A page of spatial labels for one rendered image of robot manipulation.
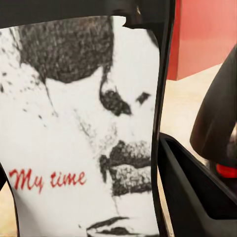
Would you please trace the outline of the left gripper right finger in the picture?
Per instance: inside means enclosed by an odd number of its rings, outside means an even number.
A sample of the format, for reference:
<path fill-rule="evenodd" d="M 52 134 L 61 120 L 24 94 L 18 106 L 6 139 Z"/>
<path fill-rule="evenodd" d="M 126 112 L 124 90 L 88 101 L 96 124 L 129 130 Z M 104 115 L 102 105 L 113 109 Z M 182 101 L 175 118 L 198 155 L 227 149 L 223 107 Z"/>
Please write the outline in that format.
<path fill-rule="evenodd" d="M 237 195 L 161 132 L 158 170 L 175 237 L 237 237 Z"/>

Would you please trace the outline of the bottle of coffee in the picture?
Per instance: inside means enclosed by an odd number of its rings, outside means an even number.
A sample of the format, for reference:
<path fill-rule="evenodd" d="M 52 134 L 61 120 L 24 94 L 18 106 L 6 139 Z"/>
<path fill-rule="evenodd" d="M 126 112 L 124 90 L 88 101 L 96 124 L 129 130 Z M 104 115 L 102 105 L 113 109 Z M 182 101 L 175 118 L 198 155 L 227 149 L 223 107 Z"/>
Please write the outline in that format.
<path fill-rule="evenodd" d="M 176 3 L 0 0 L 17 237 L 170 237 L 158 142 Z"/>

